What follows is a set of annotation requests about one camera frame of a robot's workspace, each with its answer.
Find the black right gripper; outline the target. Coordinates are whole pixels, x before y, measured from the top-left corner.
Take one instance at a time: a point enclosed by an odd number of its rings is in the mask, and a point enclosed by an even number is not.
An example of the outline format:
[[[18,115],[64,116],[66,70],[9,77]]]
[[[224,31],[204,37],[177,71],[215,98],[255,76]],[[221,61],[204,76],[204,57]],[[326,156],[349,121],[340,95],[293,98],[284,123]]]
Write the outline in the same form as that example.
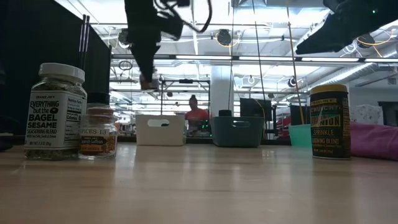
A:
[[[323,0],[333,14],[298,44],[298,55],[338,52],[354,38],[397,20],[397,0]]]

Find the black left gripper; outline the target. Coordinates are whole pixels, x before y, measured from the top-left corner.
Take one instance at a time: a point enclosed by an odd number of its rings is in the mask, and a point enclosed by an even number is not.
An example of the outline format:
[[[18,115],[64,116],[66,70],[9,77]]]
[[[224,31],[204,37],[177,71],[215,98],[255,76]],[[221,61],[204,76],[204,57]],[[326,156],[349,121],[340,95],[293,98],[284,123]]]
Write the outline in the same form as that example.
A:
[[[157,44],[161,35],[172,40],[179,40],[183,22],[176,12],[159,11],[150,0],[125,0],[124,8],[127,19],[127,41],[131,44],[131,53],[139,66],[141,75],[152,78],[154,56],[160,49]],[[140,43],[152,43],[147,47],[148,69],[146,70],[146,50]]]

